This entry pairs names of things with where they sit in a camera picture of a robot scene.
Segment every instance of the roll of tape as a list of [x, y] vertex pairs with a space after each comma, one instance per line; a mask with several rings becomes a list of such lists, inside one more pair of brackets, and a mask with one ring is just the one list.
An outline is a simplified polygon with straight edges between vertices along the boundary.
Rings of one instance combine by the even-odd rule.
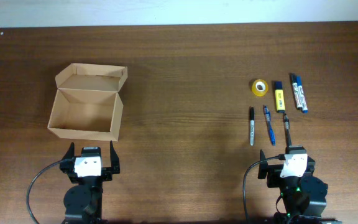
[[264, 96], [269, 90], [269, 86], [267, 85], [265, 80], [255, 80], [254, 84], [252, 84], [252, 92], [257, 96]]

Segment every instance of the white wall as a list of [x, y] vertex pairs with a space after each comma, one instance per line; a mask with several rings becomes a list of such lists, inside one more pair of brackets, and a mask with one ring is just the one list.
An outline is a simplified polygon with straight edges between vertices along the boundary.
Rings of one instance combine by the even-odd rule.
[[358, 0], [0, 0], [0, 27], [358, 21]]

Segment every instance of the box flap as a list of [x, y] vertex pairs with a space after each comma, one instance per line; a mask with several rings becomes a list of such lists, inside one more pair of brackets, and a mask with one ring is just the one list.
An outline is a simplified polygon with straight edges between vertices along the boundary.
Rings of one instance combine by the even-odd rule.
[[72, 63], [55, 79], [59, 89], [118, 92], [127, 76], [127, 67]]

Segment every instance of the cardboard box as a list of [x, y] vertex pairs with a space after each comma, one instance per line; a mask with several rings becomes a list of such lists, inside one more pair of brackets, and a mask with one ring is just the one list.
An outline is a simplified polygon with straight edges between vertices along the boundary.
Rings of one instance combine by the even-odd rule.
[[56, 76], [48, 129], [60, 138], [118, 141], [127, 67], [73, 63]]

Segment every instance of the wooden table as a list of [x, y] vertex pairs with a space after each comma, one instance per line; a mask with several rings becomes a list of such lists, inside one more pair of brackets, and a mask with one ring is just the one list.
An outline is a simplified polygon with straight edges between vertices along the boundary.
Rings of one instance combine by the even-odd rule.
[[[259, 149], [285, 150], [282, 115], [272, 112], [272, 146], [262, 114], [262, 105], [274, 111], [272, 86], [262, 98], [250, 91], [263, 78], [283, 82], [292, 141], [329, 184], [323, 216], [358, 223], [358, 22], [0, 29], [0, 223], [31, 222], [27, 186], [71, 143], [47, 130], [55, 75], [71, 62], [129, 68], [115, 143], [121, 174], [104, 184], [104, 218], [243, 220], [245, 170]], [[301, 74], [309, 114], [295, 109], [288, 72]], [[77, 154], [100, 146], [109, 165], [108, 142], [74, 142]], [[272, 216], [279, 190], [257, 169], [248, 178], [250, 215]], [[72, 186], [57, 168], [41, 176], [30, 196], [40, 223], [63, 220]]]

